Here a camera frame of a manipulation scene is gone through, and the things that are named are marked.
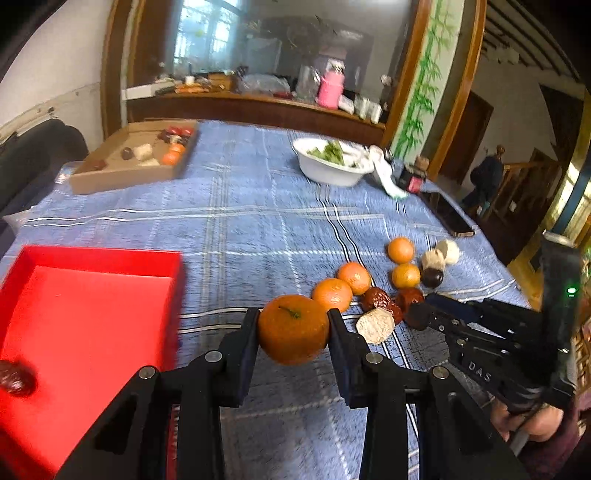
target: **orange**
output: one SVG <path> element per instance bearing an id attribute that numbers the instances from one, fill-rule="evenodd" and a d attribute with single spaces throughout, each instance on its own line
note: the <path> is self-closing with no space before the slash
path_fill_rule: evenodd
<path id="1" fill-rule="evenodd" d="M 343 313 L 351 305 L 353 291 L 343 280 L 327 278 L 312 292 L 312 298 L 324 307 L 324 311 L 339 309 Z"/>
<path id="2" fill-rule="evenodd" d="M 169 152 L 178 152 L 180 154 L 182 154 L 185 150 L 186 149 L 184 145 L 181 145 L 180 143 L 173 143 L 172 145 L 170 145 L 170 148 L 168 149 Z"/>
<path id="3" fill-rule="evenodd" d="M 371 275 L 363 265 L 357 262 L 343 265 L 336 277 L 351 287 L 353 295 L 363 295 L 371 287 Z"/>
<path id="4" fill-rule="evenodd" d="M 162 165 L 176 165 L 181 158 L 181 154 L 179 152 L 168 152 L 165 156 L 162 157 L 160 163 Z"/>
<path id="5" fill-rule="evenodd" d="M 392 283 L 396 288 L 416 287 L 421 281 L 421 271 L 416 265 L 405 263 L 392 271 Z"/>
<path id="6" fill-rule="evenodd" d="M 303 295 L 271 300 L 259 315 L 257 328 L 262 349 L 282 365 L 313 360 L 329 338 L 324 307 Z"/>
<path id="7" fill-rule="evenodd" d="M 408 238 L 399 236 L 388 245 L 388 256 L 397 264 L 409 263 L 414 258 L 414 244 Z"/>

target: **green bamboo mural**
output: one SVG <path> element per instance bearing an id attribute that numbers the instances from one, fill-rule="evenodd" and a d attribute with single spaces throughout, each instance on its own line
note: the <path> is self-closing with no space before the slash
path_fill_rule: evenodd
<path id="1" fill-rule="evenodd" d="M 410 161 L 423 149 L 451 68 L 463 4 L 457 0 L 433 2 L 412 94 L 392 143 L 395 157 Z"/>

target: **cardboard box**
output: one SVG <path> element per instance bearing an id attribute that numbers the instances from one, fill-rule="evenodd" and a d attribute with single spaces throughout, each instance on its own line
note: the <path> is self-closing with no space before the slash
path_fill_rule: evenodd
<path id="1" fill-rule="evenodd" d="M 123 148 L 135 148 L 149 143 L 152 145 L 154 158 L 160 160 L 168 152 L 170 146 L 164 141 L 158 140 L 158 134 L 168 127 L 193 127 L 195 129 L 195 133 L 187 144 L 187 149 L 176 165 L 143 167 L 136 158 L 131 160 L 121 158 Z M 70 176 L 72 192 L 75 195 L 80 195 L 176 179 L 182 173 L 198 139 L 199 130 L 195 120 L 157 120 L 129 124 L 117 130 L 84 159 L 82 165 Z M 95 167 L 102 161 L 105 161 L 107 166 L 96 171 Z"/>

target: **smartphone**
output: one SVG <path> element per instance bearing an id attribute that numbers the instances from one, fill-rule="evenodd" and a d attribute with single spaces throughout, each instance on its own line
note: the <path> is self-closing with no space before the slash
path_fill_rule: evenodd
<path id="1" fill-rule="evenodd" d="M 418 196 L 452 236 L 474 236 L 474 230 L 441 193 L 419 192 Z"/>

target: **green vegetables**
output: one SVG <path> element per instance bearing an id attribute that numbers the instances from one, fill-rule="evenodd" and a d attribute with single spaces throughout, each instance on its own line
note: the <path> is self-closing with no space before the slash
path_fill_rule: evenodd
<path id="1" fill-rule="evenodd" d="M 322 160 L 335 163 L 337 165 L 345 165 L 345 162 L 343 161 L 343 149 L 340 147 L 340 143 L 338 141 L 329 141 L 322 152 L 318 149 L 318 147 L 308 150 L 308 155 L 321 158 Z"/>

